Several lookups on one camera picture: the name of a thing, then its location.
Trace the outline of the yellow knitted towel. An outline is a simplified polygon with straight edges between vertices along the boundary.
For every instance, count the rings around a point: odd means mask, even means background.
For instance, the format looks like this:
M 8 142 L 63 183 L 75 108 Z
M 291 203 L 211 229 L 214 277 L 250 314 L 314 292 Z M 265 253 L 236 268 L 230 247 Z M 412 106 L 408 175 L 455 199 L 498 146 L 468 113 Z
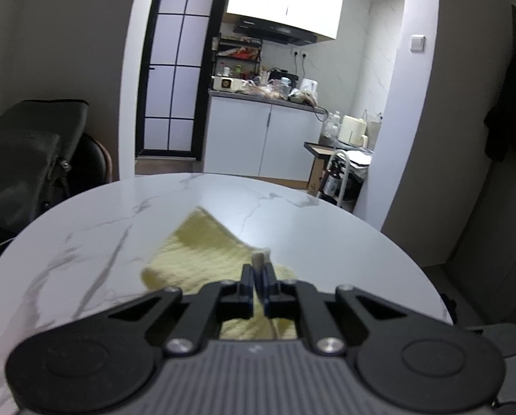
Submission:
M 270 249 L 244 243 L 208 211 L 197 208 L 142 269 L 141 279 L 149 291 L 174 287 L 181 288 L 185 294 L 194 294 L 212 282 L 237 281 L 245 264 L 259 268 L 269 259 Z M 219 337 L 224 340 L 293 340 L 296 329 L 291 320 L 267 319 L 261 303 L 255 300 L 253 317 L 225 321 Z

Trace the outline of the white rolling cart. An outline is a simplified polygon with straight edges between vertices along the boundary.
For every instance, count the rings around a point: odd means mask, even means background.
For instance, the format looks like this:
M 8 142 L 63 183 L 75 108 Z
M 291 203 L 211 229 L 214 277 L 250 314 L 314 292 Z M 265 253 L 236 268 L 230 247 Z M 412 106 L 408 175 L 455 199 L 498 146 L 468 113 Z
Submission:
M 346 144 L 333 148 L 305 142 L 304 147 L 313 156 L 308 194 L 354 211 L 373 152 Z

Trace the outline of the dark wooden chair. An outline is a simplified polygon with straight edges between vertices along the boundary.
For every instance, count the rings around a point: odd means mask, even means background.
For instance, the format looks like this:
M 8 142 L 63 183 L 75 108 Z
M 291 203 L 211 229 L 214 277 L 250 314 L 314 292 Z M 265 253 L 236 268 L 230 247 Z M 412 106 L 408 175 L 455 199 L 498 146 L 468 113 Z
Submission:
M 76 194 L 110 184 L 113 181 L 113 161 L 108 150 L 84 133 L 72 156 L 69 176 Z

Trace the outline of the cream cylindrical appliance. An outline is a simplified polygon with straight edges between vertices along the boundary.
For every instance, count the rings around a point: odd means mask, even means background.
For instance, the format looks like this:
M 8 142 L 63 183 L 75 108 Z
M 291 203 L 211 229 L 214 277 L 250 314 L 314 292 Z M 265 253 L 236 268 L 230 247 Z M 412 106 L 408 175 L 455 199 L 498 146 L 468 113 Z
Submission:
M 364 147 L 367 144 L 366 131 L 367 123 L 364 119 L 345 115 L 338 133 L 338 140 L 344 144 Z

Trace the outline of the white lower kitchen cabinet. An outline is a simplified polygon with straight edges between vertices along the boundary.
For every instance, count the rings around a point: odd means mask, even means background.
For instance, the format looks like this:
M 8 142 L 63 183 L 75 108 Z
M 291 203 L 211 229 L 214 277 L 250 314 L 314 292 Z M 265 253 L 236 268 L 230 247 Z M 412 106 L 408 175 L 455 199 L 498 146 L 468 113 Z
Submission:
M 206 173 L 308 182 L 313 158 L 304 144 L 319 139 L 325 111 L 256 95 L 209 95 Z

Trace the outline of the dark bag on chair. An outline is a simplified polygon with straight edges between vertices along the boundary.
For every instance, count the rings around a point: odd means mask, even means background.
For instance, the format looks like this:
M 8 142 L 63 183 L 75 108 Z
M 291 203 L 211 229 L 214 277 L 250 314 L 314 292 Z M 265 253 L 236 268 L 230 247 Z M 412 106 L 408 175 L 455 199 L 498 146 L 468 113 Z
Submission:
M 18 233 L 71 195 L 88 111 L 82 99 L 27 99 L 0 115 L 0 230 Z

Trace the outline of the white electric kettle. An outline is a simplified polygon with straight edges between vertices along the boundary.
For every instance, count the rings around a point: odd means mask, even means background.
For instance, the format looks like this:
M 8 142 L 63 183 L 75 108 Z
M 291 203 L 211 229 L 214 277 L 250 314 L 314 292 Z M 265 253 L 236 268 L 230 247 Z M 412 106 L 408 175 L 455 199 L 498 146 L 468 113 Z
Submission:
M 308 98 L 318 100 L 318 82 L 312 79 L 303 78 L 299 90 Z

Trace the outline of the white toaster appliance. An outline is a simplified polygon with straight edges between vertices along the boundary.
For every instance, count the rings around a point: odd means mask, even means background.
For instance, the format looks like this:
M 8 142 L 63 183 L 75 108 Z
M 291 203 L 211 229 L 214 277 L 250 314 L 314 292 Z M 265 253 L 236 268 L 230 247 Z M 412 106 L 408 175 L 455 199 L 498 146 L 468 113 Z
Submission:
M 246 85 L 247 80 L 219 75 L 214 76 L 212 81 L 213 90 L 218 92 L 242 92 Z

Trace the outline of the black kitchen spice rack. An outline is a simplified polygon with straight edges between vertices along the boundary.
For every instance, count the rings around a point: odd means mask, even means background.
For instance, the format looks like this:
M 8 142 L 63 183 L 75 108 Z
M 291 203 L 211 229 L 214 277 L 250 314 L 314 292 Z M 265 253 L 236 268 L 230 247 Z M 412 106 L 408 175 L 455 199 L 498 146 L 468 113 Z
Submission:
M 213 74 L 248 80 L 260 74 L 263 41 L 259 38 L 219 35 L 214 38 Z

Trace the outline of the black range hood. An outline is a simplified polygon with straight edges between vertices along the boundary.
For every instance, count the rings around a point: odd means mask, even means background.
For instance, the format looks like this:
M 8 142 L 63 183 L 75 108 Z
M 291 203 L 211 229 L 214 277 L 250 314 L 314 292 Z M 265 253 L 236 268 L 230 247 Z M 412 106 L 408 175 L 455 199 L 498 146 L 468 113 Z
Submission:
M 318 41 L 318 37 L 307 30 L 246 16 L 237 18 L 234 33 L 283 45 L 306 46 Z

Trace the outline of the black framed glass door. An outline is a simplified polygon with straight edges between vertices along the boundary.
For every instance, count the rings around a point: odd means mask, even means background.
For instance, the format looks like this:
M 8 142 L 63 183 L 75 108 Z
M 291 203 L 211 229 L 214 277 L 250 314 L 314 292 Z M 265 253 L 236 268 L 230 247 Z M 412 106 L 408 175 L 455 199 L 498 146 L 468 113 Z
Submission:
M 142 48 L 135 156 L 201 160 L 213 43 L 226 0 L 153 0 Z

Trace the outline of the white wall light switch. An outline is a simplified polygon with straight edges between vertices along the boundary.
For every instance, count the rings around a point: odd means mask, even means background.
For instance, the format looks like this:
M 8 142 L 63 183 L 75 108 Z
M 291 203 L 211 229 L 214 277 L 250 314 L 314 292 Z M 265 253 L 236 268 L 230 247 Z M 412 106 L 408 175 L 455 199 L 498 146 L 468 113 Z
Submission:
M 412 35 L 410 51 L 412 53 L 422 53 L 425 50 L 426 37 L 424 35 Z

